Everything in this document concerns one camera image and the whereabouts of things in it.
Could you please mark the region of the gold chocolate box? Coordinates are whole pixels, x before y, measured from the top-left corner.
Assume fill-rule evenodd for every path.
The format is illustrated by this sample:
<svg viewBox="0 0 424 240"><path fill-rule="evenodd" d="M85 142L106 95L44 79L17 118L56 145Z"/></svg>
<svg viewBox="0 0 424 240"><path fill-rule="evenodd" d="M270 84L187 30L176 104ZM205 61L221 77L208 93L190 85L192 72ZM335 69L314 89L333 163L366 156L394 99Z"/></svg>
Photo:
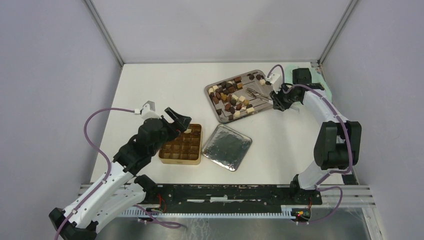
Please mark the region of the gold chocolate box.
<svg viewBox="0 0 424 240"><path fill-rule="evenodd" d="M203 127L200 124L190 124L185 132L161 147L158 157L163 164L199 165L202 141Z"/></svg>

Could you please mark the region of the metal serving tongs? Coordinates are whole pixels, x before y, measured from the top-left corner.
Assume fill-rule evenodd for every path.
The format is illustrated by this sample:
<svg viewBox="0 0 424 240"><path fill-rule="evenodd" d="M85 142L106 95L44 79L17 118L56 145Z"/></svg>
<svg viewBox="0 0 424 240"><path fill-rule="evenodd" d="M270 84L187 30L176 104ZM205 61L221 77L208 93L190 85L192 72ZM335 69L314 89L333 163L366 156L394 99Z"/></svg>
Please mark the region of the metal serving tongs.
<svg viewBox="0 0 424 240"><path fill-rule="evenodd" d="M278 105L277 103L273 102L273 99L270 96L264 95L262 93L257 92L256 90L252 89L252 88L247 88L246 92L249 96L255 98L255 99L260 99L261 101L267 102L269 104L272 104L273 109L274 110L280 110L280 111L285 111L286 109L283 108L282 106Z"/></svg>

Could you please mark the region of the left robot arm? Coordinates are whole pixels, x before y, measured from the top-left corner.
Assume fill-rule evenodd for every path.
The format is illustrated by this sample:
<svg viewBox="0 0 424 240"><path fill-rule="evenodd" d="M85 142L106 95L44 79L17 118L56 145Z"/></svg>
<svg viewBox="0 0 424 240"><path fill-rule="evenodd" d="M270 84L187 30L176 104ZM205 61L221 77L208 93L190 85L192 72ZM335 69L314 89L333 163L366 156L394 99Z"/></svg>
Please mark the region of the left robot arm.
<svg viewBox="0 0 424 240"><path fill-rule="evenodd" d="M147 101L141 109L123 109L143 119L137 133L121 146L113 159L97 147L90 138L87 142L102 155L106 171L74 202L65 208L54 208L49 213L56 233L54 239L94 240L100 231L122 212L139 203L153 203L157 198L156 183L146 175L139 175L160 148L185 132L192 119L170 107L164 111L173 120L168 122L155 111L154 102Z"/></svg>

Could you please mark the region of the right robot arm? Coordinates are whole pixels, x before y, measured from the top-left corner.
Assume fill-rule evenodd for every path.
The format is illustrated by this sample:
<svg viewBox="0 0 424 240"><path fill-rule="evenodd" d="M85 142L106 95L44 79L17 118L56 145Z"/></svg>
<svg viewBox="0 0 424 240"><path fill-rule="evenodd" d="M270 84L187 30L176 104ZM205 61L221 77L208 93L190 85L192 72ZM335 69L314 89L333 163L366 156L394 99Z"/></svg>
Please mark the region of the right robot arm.
<svg viewBox="0 0 424 240"><path fill-rule="evenodd" d="M272 86L273 109L285 111L293 104L301 103L320 124L312 163L294 177L297 185L288 191L293 203L302 204L309 198L309 191L318 190L332 174L347 175L352 171L359 160L362 126L357 121L348 120L336 109L328 99L325 87L312 82L309 69L295 69L292 76L306 79L286 83L284 72L275 74L270 70L265 81Z"/></svg>

